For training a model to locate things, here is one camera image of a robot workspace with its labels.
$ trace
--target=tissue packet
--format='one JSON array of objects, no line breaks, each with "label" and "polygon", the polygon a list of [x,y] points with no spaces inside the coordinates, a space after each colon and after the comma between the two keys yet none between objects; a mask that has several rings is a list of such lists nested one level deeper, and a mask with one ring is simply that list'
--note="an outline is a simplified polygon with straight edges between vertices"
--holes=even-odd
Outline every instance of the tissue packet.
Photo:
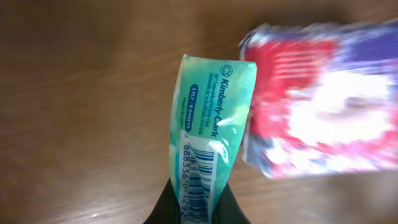
[{"label": "tissue packet", "polygon": [[263,25],[244,160],[270,178],[398,168],[398,23]]},{"label": "tissue packet", "polygon": [[212,223],[238,153],[256,64],[182,58],[170,118],[170,179],[181,223]]}]

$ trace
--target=plastic wrapper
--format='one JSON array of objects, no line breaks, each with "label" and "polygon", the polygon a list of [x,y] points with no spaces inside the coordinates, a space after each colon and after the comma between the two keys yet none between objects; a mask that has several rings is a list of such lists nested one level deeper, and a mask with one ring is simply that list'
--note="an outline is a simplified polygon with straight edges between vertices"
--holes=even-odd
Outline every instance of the plastic wrapper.
[{"label": "plastic wrapper", "polygon": [[181,223],[212,223],[238,153],[256,64],[184,55],[170,118],[170,179]]},{"label": "plastic wrapper", "polygon": [[398,167],[398,24],[263,25],[244,160],[270,178]]}]

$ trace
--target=white barcode label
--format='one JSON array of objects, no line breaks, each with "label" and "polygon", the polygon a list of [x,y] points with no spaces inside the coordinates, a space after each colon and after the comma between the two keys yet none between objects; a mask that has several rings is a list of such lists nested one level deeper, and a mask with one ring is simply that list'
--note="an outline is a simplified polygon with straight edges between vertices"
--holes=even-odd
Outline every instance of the white barcode label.
[{"label": "white barcode label", "polygon": [[181,131],[180,195],[181,223],[210,223],[218,153],[217,140],[195,137]]}]

